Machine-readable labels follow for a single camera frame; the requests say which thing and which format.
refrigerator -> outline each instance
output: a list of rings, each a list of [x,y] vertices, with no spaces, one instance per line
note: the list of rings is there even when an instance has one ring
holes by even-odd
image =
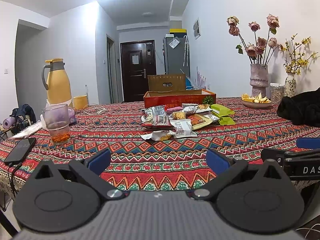
[[[169,44],[174,38],[164,38],[164,69],[166,74],[182,74],[182,71],[186,76],[190,77],[190,62],[189,55],[186,53],[186,60],[183,66],[183,57],[185,52],[186,38],[178,38],[179,44],[173,49]]]

red box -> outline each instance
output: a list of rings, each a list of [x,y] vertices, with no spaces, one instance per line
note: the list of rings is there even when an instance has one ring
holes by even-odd
[[[194,103],[201,105],[206,96],[212,96],[213,104],[216,103],[216,94],[204,89],[164,92],[148,91],[145,93],[143,99],[145,108],[160,105],[166,105],[167,108],[172,108],[181,106],[182,103]]]

green snack package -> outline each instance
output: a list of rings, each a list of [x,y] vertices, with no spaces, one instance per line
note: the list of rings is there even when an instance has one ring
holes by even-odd
[[[231,109],[222,106],[222,105],[218,105],[218,104],[214,104],[210,106],[212,109],[212,113],[216,116],[219,117],[219,124],[220,125],[233,125],[236,124],[235,121],[232,120],[231,117],[229,117],[229,114],[235,114],[234,111],[232,111]]]

yellow cup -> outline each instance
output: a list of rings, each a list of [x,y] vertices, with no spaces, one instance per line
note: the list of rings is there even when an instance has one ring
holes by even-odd
[[[75,110],[82,110],[88,106],[88,97],[85,96],[78,96],[73,98],[73,105]]]

yellow thermos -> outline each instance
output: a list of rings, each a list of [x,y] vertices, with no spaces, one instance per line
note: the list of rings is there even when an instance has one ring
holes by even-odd
[[[47,90],[49,104],[68,104],[72,107],[70,81],[64,69],[63,58],[46,60],[50,65],[42,69],[42,83]],[[47,82],[44,79],[44,70],[50,68]]]

